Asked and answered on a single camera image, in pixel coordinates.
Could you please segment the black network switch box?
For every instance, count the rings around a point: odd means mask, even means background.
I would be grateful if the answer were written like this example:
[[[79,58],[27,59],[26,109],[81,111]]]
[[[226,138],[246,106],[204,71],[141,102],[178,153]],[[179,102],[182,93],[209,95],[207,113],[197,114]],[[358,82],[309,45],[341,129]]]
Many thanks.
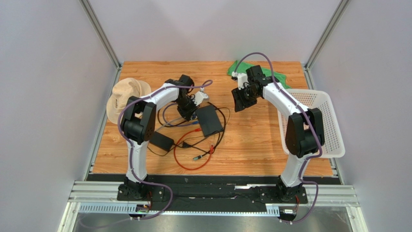
[[[213,105],[198,108],[195,113],[204,137],[223,131],[223,126]]]

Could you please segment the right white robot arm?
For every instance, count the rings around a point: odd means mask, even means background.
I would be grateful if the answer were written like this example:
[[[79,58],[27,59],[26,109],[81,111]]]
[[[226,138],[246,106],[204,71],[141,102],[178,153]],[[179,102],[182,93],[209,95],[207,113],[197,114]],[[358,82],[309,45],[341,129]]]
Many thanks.
[[[287,119],[285,144],[287,164],[276,184],[276,197],[290,201],[302,190],[303,173],[309,160],[321,155],[324,144],[323,115],[318,108],[308,108],[285,90],[275,76],[266,76],[256,65],[245,72],[232,72],[237,87],[232,90],[235,111],[257,103],[259,97],[274,105]]]

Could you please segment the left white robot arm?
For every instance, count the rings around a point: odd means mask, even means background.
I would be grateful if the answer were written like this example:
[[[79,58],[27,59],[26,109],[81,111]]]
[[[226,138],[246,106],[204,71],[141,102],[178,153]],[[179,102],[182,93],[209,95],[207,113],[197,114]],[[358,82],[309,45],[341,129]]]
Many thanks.
[[[180,116],[189,121],[199,106],[194,98],[188,95],[194,87],[194,81],[189,76],[182,75],[178,80],[167,80],[152,93],[128,99],[119,116],[119,132],[127,141],[129,150],[128,170],[119,191],[132,192],[139,198],[145,196],[149,185],[146,181],[147,146],[154,134],[156,114],[159,109],[174,102]]]

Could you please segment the black power adapter brick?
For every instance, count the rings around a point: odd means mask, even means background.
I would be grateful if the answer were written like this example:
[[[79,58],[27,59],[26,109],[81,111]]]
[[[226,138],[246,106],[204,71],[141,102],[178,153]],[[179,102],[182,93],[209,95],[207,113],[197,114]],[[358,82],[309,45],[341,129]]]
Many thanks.
[[[166,152],[169,152],[172,149],[172,147],[175,145],[175,141],[172,138],[166,135],[163,135],[157,131],[153,133],[149,142],[152,145],[155,145],[156,147]]]

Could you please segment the beige bucket hat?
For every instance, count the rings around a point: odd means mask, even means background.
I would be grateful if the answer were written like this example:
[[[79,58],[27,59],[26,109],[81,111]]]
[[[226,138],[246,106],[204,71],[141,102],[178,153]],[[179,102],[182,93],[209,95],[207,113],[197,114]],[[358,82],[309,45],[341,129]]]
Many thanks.
[[[112,88],[112,94],[106,104],[107,119],[118,124],[118,117],[126,107],[129,97],[141,97],[152,92],[149,83],[135,78],[125,78],[118,81]]]

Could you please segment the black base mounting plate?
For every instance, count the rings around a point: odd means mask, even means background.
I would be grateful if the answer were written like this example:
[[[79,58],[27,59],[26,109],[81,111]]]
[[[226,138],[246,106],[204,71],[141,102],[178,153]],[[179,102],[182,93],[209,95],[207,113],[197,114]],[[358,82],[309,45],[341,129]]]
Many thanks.
[[[277,176],[230,175],[161,175],[149,174],[145,196],[122,193],[123,174],[91,174],[87,181],[114,183],[114,199],[121,202],[153,203],[152,210],[205,213],[263,213],[268,204],[294,206],[308,204],[314,185],[306,185],[290,201],[282,202],[276,195]]]

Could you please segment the white plastic basket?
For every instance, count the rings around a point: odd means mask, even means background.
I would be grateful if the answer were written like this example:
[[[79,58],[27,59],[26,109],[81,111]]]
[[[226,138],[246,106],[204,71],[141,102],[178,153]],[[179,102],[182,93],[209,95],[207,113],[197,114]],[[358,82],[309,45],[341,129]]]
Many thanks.
[[[318,108],[322,112],[325,143],[322,146],[321,158],[343,157],[345,147],[330,96],[326,92],[311,89],[288,89],[287,91],[308,108]]]

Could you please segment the aluminium frame rail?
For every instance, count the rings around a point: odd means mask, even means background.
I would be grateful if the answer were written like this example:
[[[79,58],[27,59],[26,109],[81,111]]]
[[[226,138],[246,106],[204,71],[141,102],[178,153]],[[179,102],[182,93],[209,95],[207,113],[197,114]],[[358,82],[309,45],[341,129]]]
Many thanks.
[[[143,231],[279,228],[286,231],[368,230],[352,185],[334,177],[311,177],[289,202],[275,197],[274,176],[150,175],[148,196],[130,197],[118,188],[122,174],[91,174],[75,181],[58,231],[116,226]]]

